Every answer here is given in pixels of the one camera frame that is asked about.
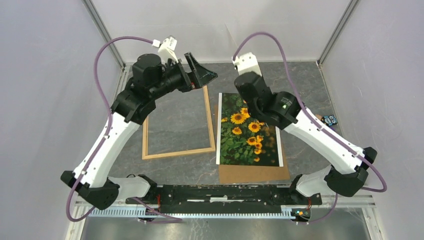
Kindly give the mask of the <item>sunflower photo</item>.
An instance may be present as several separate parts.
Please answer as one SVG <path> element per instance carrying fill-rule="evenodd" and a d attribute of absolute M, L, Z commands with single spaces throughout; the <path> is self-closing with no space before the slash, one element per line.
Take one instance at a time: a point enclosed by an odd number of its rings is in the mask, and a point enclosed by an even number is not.
<path fill-rule="evenodd" d="M 218 95 L 216 164 L 283 167 L 280 131 L 253 118 L 237 93 Z"/>

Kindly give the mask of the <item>brown backing board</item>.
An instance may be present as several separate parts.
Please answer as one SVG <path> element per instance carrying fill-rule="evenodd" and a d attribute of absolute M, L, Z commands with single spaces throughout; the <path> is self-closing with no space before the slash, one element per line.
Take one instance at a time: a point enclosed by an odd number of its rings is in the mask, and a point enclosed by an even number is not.
<path fill-rule="evenodd" d="M 215 112 L 218 122 L 218 106 L 216 106 Z M 217 164 L 219 171 L 219 182 L 222 184 L 235 184 L 289 180 L 290 174 L 288 163 L 282 142 L 281 145 L 283 151 L 283 167 Z"/>

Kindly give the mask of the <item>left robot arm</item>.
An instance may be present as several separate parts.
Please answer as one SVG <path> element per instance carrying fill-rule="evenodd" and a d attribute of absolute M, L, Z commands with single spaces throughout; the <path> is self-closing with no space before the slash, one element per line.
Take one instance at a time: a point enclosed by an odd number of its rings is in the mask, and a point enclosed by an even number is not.
<path fill-rule="evenodd" d="M 157 190 L 147 177 L 116 178 L 109 172 L 127 141 L 156 108 L 156 100 L 175 90 L 185 93 L 201 89 L 218 77 L 190 52 L 184 56 L 189 72 L 179 59 L 162 60 L 153 53 L 139 56 L 94 146 L 78 167 L 62 173 L 60 179 L 96 209 L 105 210 L 115 201 L 132 197 L 139 197 L 145 204 L 156 200 Z"/>

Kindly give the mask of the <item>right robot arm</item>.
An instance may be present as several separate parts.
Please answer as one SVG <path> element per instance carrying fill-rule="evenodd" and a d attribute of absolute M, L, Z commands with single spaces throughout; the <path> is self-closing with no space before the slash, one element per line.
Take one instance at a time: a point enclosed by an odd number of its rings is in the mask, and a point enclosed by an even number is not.
<path fill-rule="evenodd" d="M 342 138 L 308 108 L 302 109 L 293 94 L 273 93 L 264 78 L 253 71 L 238 76 L 234 85 L 251 117 L 301 139 L 330 163 L 322 170 L 300 174 L 293 180 L 288 191 L 293 203 L 302 204 L 314 194 L 352 197 L 364 188 L 369 175 L 366 163 L 374 162 L 375 149 L 361 148 Z"/>

